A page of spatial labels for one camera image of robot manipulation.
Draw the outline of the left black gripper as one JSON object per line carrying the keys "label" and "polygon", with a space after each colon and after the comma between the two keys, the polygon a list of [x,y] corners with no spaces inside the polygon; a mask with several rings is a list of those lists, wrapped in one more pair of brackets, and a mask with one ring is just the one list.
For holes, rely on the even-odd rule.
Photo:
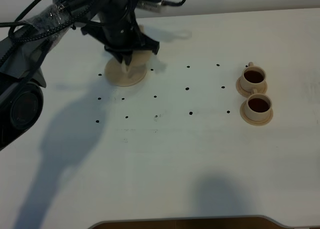
{"label": "left black gripper", "polygon": [[90,35],[121,64],[132,62],[131,51],[152,51],[157,54],[160,43],[148,37],[139,28],[135,9],[138,0],[99,0],[97,16],[100,22],[84,21],[83,35]]}

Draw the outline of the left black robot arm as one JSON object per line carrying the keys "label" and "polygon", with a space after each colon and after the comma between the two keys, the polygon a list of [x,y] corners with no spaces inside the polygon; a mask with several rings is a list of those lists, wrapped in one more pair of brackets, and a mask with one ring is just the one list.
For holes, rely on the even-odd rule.
{"label": "left black robot arm", "polygon": [[104,45],[124,68],[134,53],[156,54],[159,43],[139,28],[135,9],[154,10],[164,0],[34,0],[0,43],[0,146],[5,148],[38,120],[46,81],[41,65],[69,29],[80,28]]}

